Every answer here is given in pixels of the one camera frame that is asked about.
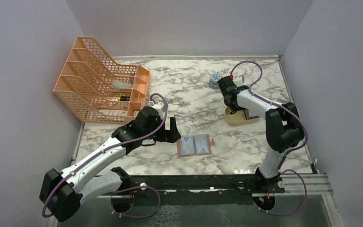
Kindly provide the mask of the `silver card number side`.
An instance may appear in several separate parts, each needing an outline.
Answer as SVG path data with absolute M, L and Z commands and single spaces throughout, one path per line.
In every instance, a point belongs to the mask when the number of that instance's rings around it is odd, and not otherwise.
M 183 136 L 180 140 L 181 155 L 188 156 L 195 154 L 195 144 L 193 136 Z

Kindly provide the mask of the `tan leather card holder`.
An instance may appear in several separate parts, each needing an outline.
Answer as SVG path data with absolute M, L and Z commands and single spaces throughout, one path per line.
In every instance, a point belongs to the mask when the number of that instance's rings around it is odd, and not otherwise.
M 208 135 L 208 134 L 206 134 L 206 135 L 208 136 L 209 154 L 197 154 L 197 153 L 196 153 L 196 151 L 195 151 L 195 154 L 194 154 L 194 155 L 182 156 L 182 155 L 181 155 L 181 147 L 180 147 L 180 140 L 181 140 L 181 139 L 179 139 L 179 140 L 177 141 L 177 155 L 178 155 L 178 157 L 191 157 L 191 156 L 202 156 L 202 155 L 210 155 L 210 154 L 212 154 L 212 146 L 214 146 L 215 142 L 214 142 L 214 140 L 213 140 L 213 139 L 211 139 L 211 138 L 209 137 L 209 135 Z

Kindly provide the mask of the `silver vip credit card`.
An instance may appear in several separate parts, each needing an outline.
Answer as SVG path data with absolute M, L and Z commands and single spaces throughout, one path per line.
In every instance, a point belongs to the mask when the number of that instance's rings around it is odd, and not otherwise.
M 209 143 L 207 135 L 196 135 L 194 137 L 194 143 L 197 154 L 209 154 Z

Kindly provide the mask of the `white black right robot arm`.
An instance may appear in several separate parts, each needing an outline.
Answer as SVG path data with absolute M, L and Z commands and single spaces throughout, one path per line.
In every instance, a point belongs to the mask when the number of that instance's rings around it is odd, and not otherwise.
M 257 95 L 246 85 L 238 87 L 230 76 L 221 78 L 217 84 L 231 114 L 249 110 L 265 120 L 268 151 L 256 169 L 254 187 L 259 192 L 266 192 L 277 181 L 288 151 L 304 139 L 297 108 L 291 102 L 281 104 Z

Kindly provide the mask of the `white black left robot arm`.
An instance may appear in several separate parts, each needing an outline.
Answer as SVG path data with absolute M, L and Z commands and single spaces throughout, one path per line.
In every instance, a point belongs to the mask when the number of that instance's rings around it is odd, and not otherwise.
M 165 129 L 168 105 L 157 103 L 145 106 L 131 122 L 118 127 L 95 151 L 81 161 L 61 170 L 54 168 L 43 177 L 39 199 L 43 203 L 42 216 L 54 216 L 59 222 L 72 217 L 83 202 L 107 192 L 124 194 L 130 182 L 123 170 L 98 177 L 109 164 L 141 147 L 144 140 L 175 143 L 181 138 L 175 118 L 170 130 Z

